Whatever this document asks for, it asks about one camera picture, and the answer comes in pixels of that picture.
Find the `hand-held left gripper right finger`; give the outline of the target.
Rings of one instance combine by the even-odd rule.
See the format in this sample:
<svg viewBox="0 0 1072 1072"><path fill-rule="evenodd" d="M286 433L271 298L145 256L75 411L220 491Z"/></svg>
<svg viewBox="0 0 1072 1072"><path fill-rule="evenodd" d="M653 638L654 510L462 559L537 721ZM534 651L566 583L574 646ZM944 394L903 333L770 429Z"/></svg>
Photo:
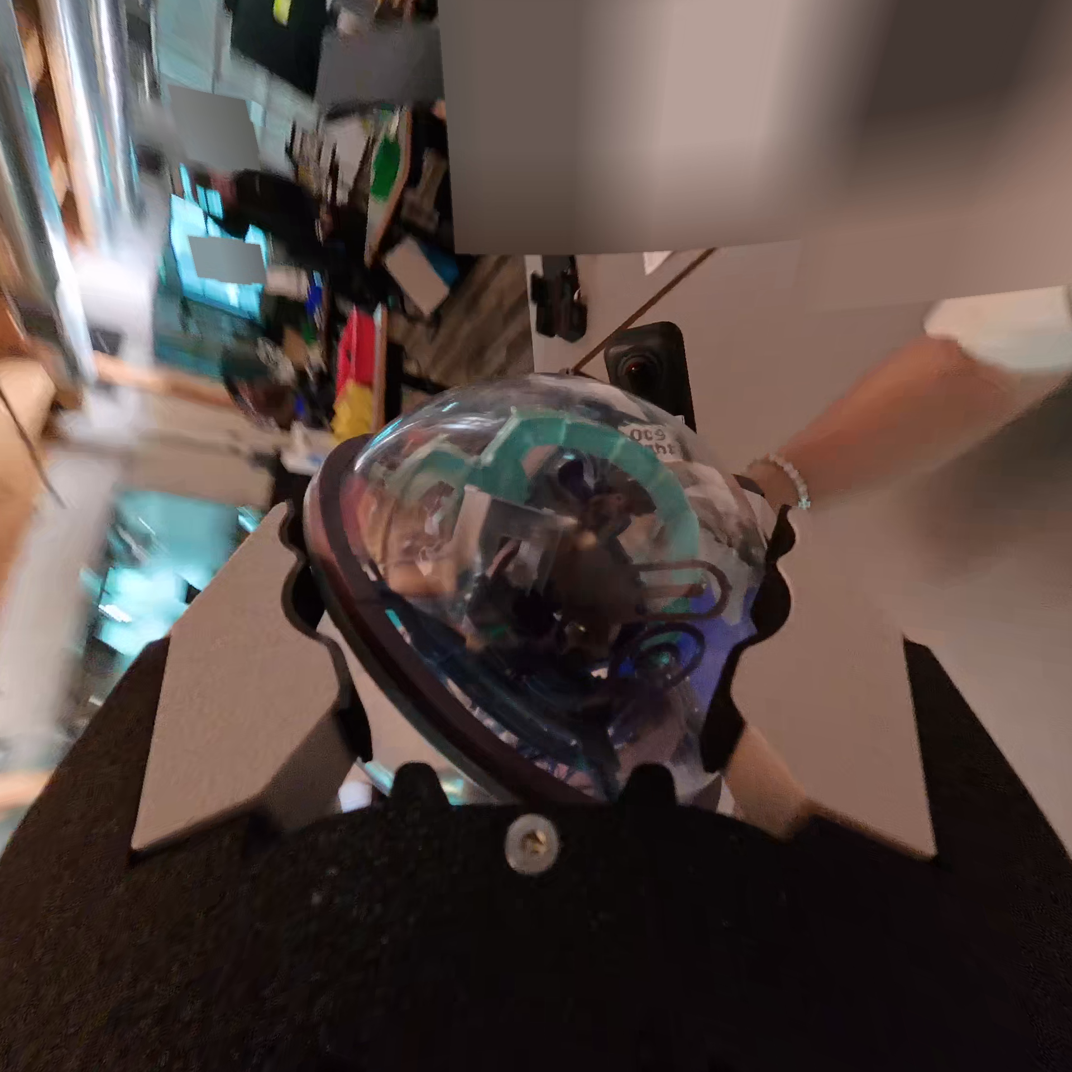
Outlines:
<svg viewBox="0 0 1072 1072"><path fill-rule="evenodd" d="M812 819L936 854L904 640L781 510L701 738L720 800L699 805L788 838Z"/></svg>

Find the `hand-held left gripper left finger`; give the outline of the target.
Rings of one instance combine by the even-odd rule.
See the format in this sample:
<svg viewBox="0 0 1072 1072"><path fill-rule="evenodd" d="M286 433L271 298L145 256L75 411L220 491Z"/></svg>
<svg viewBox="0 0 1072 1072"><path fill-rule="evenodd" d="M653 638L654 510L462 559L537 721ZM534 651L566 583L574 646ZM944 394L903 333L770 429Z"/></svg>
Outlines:
<svg viewBox="0 0 1072 1072"><path fill-rule="evenodd" d="M131 848L241 816L284 832L326 817L372 758L344 650L296 521L277 505L172 628Z"/></svg>

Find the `clear maze ball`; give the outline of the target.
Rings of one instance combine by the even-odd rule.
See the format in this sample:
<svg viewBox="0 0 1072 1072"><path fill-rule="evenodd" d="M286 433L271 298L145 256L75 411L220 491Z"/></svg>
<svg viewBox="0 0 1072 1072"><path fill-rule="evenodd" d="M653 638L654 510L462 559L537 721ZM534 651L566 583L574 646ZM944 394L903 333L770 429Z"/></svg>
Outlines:
<svg viewBox="0 0 1072 1072"><path fill-rule="evenodd" d="M683 417L568 374L456 388L338 445L303 522L341 635L470 781L611 802L654 764L714 796L776 515Z"/></svg>

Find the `person's right forearm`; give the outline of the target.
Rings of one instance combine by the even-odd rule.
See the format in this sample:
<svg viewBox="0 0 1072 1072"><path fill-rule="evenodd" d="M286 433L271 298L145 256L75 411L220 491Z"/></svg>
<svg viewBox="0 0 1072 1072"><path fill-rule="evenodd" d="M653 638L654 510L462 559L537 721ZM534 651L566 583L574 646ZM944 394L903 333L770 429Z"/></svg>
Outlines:
<svg viewBox="0 0 1072 1072"><path fill-rule="evenodd" d="M744 477L775 510L825 507L953 460L1070 374L1070 284L949 298L915 341Z"/></svg>

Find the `red yellow object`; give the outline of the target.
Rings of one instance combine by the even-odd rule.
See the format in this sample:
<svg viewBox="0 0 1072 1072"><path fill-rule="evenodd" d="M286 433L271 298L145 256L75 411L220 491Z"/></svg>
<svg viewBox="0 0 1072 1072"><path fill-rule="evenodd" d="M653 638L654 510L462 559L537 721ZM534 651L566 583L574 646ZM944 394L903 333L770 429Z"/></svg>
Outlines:
<svg viewBox="0 0 1072 1072"><path fill-rule="evenodd" d="M370 436L386 423L387 343L382 310L351 311L337 348L331 420L336 443Z"/></svg>

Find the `black clamp mount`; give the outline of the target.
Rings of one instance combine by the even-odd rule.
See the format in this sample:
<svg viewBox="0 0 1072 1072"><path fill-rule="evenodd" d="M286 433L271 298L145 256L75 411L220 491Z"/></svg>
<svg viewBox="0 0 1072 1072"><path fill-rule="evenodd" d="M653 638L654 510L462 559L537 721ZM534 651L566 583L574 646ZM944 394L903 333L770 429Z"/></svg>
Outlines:
<svg viewBox="0 0 1072 1072"><path fill-rule="evenodd" d="M542 256L528 273L528 303L534 328L547 339L579 342L587 331L587 306L583 300L577 259L571 254Z"/></svg>

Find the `silver metal air duct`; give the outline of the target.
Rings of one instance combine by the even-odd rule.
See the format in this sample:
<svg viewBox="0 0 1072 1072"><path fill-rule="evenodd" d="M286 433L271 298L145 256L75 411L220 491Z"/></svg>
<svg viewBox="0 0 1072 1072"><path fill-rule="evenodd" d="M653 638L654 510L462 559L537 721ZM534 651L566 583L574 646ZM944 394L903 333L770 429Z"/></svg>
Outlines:
<svg viewBox="0 0 1072 1072"><path fill-rule="evenodd" d="M41 1L44 42L89 245L114 252L142 218L126 4Z"/></svg>

